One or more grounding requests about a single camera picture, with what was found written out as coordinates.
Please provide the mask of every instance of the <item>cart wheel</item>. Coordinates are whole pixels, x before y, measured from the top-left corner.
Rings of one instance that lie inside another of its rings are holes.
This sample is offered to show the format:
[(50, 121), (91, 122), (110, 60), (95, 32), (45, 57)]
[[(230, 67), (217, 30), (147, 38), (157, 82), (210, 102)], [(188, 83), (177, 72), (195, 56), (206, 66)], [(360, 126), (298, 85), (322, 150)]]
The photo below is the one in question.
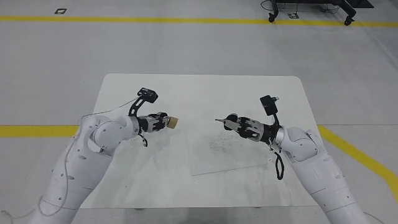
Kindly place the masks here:
[(275, 21), (275, 16), (273, 14), (269, 13), (268, 21), (269, 22), (274, 22)]
[(344, 21), (345, 26), (349, 26), (354, 20), (350, 18), (349, 16), (346, 17), (346, 20)]

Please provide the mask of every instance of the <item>table surface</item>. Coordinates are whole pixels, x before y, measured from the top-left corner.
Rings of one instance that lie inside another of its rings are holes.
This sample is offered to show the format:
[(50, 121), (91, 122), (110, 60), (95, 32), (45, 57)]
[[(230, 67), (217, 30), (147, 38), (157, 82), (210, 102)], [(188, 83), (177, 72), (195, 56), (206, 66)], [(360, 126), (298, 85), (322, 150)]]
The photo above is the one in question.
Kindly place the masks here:
[[(232, 132), (214, 121), (237, 113), (271, 124), (259, 101), (271, 95), (280, 98), (281, 125), (319, 134), (297, 77), (109, 74), (94, 112), (122, 105), (135, 98), (141, 87), (155, 90), (159, 98), (154, 104), (145, 103), (138, 114), (164, 111), (179, 118), (178, 125), (147, 135), (149, 147), (143, 147), (139, 138), (122, 142), (104, 179), (82, 208), (316, 205), (287, 161), (284, 178), (278, 181), (275, 155), (265, 144), (231, 138)], [(128, 109), (129, 105), (108, 116), (127, 114)], [(222, 151), (221, 143), (234, 147)], [(209, 152), (214, 146), (219, 151)]]

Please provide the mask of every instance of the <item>black bracket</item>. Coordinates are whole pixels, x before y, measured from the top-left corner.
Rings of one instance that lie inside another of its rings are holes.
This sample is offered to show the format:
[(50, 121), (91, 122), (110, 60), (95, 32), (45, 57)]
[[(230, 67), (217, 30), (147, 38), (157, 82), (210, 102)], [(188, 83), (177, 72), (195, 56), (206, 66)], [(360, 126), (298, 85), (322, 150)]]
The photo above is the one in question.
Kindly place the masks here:
[(137, 116), (138, 109), (145, 103), (153, 103), (159, 97), (154, 90), (148, 88), (141, 88), (138, 93), (138, 99), (131, 105), (129, 116)]

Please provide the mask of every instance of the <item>white cable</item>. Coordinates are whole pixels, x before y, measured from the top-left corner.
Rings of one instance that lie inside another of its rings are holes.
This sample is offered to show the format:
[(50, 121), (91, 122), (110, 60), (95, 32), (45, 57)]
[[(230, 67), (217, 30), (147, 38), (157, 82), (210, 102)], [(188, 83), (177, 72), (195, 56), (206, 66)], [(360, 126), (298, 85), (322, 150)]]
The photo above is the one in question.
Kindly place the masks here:
[[(98, 113), (90, 113), (90, 114), (83, 115), (83, 116), (78, 120), (78, 125), (80, 125), (80, 123), (83, 123), (83, 118), (85, 118), (85, 117), (88, 117), (88, 116), (91, 116), (91, 115), (97, 115), (97, 114), (101, 114), (101, 113), (109, 113), (109, 112), (118, 110), (118, 109), (122, 108), (123, 106), (126, 106), (127, 104), (133, 102), (133, 101), (136, 100), (136, 99), (138, 99), (138, 97), (135, 98), (135, 99), (133, 99), (133, 100), (130, 100), (130, 101), (126, 102), (125, 104), (123, 104), (123, 105), (121, 105), (121, 106), (119, 106), (119, 107), (117, 107), (117, 108), (115, 108), (115, 109), (112, 109), (112, 110), (100, 111), (100, 112), (98, 112)], [(32, 214), (32, 213), (34, 212), (34, 210), (36, 209), (36, 207), (38, 208), (40, 214), (44, 215), (45, 217), (51, 217), (51, 216), (57, 214), (59, 211), (61, 211), (61, 209), (63, 208), (65, 202), (67, 201), (68, 191), (69, 191), (69, 179), (68, 179), (68, 169), (67, 169), (67, 158), (68, 158), (68, 155), (69, 155), (70, 150), (72, 149), (73, 145), (76, 143), (76, 140), (79, 139), (80, 134), (81, 134), (81, 128), (79, 128), (78, 134), (77, 134), (75, 137), (73, 137), (73, 142), (72, 142), (71, 146), (69, 147), (69, 149), (68, 149), (68, 151), (67, 151), (67, 154), (65, 155), (65, 159), (64, 159), (64, 161), (63, 161), (63, 168), (64, 168), (64, 170), (65, 170), (65, 180), (66, 180), (66, 182), (67, 182), (67, 189), (66, 189), (66, 192), (65, 192), (65, 197), (63, 198), (63, 202), (62, 202), (61, 206), (59, 207), (59, 209), (56, 210), (56, 211), (53, 212), (53, 213), (50, 213), (50, 214), (44, 213), (44, 212), (42, 211), (41, 207), (40, 207), (40, 203), (41, 203), (41, 201), (42, 201), (42, 199), (43, 199), (43, 195), (42, 195), (42, 196), (39, 198), (39, 201), (37, 202), (37, 204), (33, 207), (33, 209), (32, 209), (29, 213), (27, 213), (27, 214), (25, 214), (25, 215), (21, 215), (21, 216), (19, 216), (19, 217), (13, 217), (8, 211), (2, 210), (1, 213), (2, 213), (3, 215), (5, 215), (5, 216), (8, 216), (8, 217), (10, 218), (11, 224), (14, 224), (14, 220), (28, 217), (30, 214)]]

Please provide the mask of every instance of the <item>sticker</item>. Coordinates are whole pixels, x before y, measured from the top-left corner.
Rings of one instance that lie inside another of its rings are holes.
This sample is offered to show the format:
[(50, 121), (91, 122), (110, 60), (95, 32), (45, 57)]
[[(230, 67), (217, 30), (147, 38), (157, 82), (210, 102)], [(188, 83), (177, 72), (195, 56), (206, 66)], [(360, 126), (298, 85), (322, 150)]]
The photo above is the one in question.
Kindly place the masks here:
[(67, 11), (67, 9), (57, 9), (55, 11), (55, 15), (64, 15), (64, 13)]

